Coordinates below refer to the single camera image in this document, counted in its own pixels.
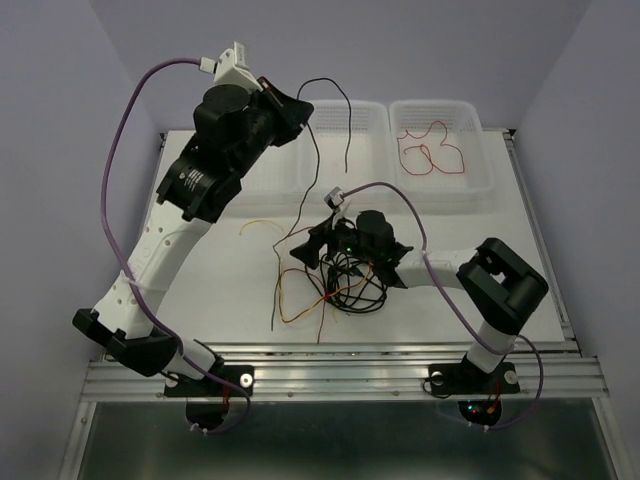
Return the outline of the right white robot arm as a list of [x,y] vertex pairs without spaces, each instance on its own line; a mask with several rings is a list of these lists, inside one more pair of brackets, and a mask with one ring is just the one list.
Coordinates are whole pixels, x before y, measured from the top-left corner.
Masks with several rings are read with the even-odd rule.
[[312,227],[291,256],[316,270],[321,258],[347,256],[371,267],[387,288],[434,287],[465,292],[482,317],[474,341],[457,363],[436,366],[428,380],[438,396],[487,393],[515,370],[504,363],[523,327],[549,291],[547,281],[505,242],[490,237],[474,250],[428,255],[400,243],[384,214],[366,210],[350,221],[336,214]]

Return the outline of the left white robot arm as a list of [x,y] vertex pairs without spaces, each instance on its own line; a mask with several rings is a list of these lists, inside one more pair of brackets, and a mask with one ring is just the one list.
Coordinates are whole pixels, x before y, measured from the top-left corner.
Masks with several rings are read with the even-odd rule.
[[166,293],[192,249],[240,193],[242,180],[270,147],[294,141],[314,107],[266,78],[248,91],[209,89],[194,111],[195,132],[156,191],[147,224],[109,291],[72,324],[116,361],[145,377],[188,379],[199,393],[225,384],[223,360],[185,341],[157,317]]

